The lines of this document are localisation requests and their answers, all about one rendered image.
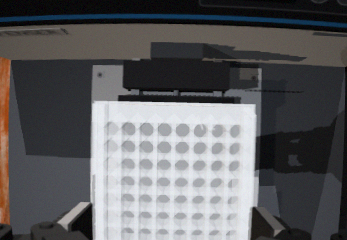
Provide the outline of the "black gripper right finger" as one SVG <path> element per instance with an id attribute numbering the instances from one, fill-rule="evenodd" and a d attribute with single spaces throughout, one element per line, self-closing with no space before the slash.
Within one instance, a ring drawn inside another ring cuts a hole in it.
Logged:
<path id="1" fill-rule="evenodd" d="M 252 208 L 250 240 L 311 240 L 311 238 L 309 232 L 290 228 L 281 218 L 272 216 L 265 207 Z M 330 236 L 330 240 L 347 240 L 347 233 L 334 233 Z"/>

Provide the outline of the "white and grey benchtop instrument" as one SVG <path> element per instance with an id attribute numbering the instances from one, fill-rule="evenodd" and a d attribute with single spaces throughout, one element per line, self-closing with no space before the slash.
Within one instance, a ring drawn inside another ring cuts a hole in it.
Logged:
<path id="1" fill-rule="evenodd" d="M 338 233 L 347 0 L 0 0 L 0 57 L 13 235 L 92 202 L 94 101 L 256 104 L 253 207 Z"/>

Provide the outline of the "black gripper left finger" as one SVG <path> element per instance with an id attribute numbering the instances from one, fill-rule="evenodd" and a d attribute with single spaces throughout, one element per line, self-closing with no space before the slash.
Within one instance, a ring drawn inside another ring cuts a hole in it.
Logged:
<path id="1" fill-rule="evenodd" d="M 12 226 L 0 223 L 0 240 L 93 240 L 92 202 L 80 202 L 53 222 L 31 226 L 30 232 L 12 235 Z"/>

